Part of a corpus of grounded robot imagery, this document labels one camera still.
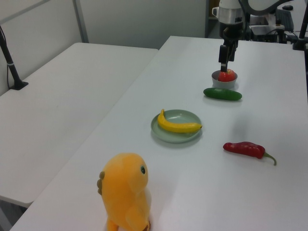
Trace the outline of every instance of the black stand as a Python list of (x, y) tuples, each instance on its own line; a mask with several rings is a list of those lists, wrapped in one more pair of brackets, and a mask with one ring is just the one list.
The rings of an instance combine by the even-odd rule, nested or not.
[(26, 85), (28, 85), (28, 83), (21, 81), (21, 79), (19, 78), (19, 75), (18, 75), (17, 70), (15, 68), (14, 62), (12, 60), (11, 54), (9, 52), (7, 45), (6, 45), (6, 40), (4, 38), (4, 34), (3, 34), (2, 29), (0, 30), (0, 46), (1, 46), (2, 52), (4, 54), (5, 60), (7, 62), (7, 65), (9, 66), (9, 69), (10, 69), (11, 74), (12, 74), (13, 79), (14, 79), (14, 86), (11, 87), (11, 89), (20, 90), (23, 87), (25, 87)]
[(306, 5), (305, 15), (302, 23), (302, 27), (300, 28), (299, 37), (296, 43), (293, 44), (293, 50), (303, 51), (305, 49), (307, 39), (305, 39), (305, 33), (308, 25), (308, 5)]

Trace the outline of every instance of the white bowl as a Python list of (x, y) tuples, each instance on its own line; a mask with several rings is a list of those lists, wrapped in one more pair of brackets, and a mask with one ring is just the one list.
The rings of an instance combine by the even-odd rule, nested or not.
[(235, 73), (235, 80), (229, 81), (229, 82), (221, 82), (218, 81), (218, 76), (220, 74), (220, 71), (215, 71), (212, 74), (212, 80), (213, 80), (213, 85), (216, 88), (225, 88), (225, 89), (230, 89), (233, 88), (237, 79), (237, 74)]

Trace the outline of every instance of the yellow plush toy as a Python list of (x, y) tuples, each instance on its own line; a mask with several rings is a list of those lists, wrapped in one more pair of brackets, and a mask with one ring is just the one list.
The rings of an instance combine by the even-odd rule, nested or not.
[(97, 181), (108, 215), (107, 231), (117, 231), (118, 227), (127, 231), (150, 229), (147, 183), (148, 169), (139, 155), (121, 153), (108, 161)]

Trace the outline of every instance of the yellow banana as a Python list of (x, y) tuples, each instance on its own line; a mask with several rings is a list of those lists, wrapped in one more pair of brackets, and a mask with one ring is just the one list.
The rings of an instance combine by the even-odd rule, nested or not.
[(176, 133), (189, 133), (196, 132), (202, 128), (201, 124), (198, 123), (184, 123), (184, 124), (176, 124), (166, 120), (164, 115), (164, 109), (160, 112), (157, 122), (159, 126), (167, 131), (172, 131)]

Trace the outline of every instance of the green cucumber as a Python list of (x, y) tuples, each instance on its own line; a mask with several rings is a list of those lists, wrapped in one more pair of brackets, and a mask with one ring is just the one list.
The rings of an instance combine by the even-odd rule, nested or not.
[(236, 101), (242, 98), (241, 93), (223, 88), (207, 88), (203, 91), (203, 93), (209, 98), (214, 98), (219, 100)]

